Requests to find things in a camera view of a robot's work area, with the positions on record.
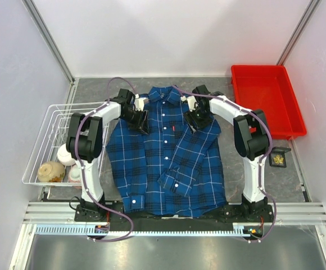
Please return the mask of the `blue plaid shirt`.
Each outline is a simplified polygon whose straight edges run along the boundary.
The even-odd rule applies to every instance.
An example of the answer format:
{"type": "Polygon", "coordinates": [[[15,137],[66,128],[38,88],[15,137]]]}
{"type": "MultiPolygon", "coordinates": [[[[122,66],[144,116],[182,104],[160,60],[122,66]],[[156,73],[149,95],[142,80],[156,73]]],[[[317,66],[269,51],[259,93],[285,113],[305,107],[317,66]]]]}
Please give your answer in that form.
{"type": "Polygon", "coordinates": [[[197,218],[225,205],[219,123],[191,132],[174,87],[153,87],[146,98],[149,132],[119,120],[106,146],[124,210],[197,218]]]}

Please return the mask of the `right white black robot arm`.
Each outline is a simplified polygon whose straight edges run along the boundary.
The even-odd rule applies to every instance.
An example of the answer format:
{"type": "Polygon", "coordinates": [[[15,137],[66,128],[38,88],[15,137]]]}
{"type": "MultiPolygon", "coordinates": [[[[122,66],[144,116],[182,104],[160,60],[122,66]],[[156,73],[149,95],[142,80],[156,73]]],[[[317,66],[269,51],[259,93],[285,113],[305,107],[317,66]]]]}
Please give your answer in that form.
{"type": "Polygon", "coordinates": [[[273,139],[264,112],[242,107],[218,92],[211,93],[205,85],[196,87],[181,100],[188,104],[184,117],[193,132],[207,127],[212,115],[233,126],[234,145],[243,159],[245,180],[242,203],[236,209],[244,220],[254,221],[268,207],[264,169],[273,139]]]}

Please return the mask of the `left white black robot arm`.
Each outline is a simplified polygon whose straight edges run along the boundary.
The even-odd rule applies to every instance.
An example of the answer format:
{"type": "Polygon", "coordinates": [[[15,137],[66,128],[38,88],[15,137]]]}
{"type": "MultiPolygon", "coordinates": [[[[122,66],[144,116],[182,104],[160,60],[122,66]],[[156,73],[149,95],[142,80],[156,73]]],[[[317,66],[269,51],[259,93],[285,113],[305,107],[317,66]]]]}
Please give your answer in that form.
{"type": "Polygon", "coordinates": [[[147,97],[127,89],[120,89],[118,96],[108,99],[89,112],[73,113],[66,139],[66,151],[80,169],[82,195],[80,206],[88,207],[87,215],[94,221],[106,216],[103,205],[104,192],[99,180],[98,158],[103,150],[103,128],[109,122],[122,119],[134,131],[148,133],[148,111],[144,109],[147,97]]]}

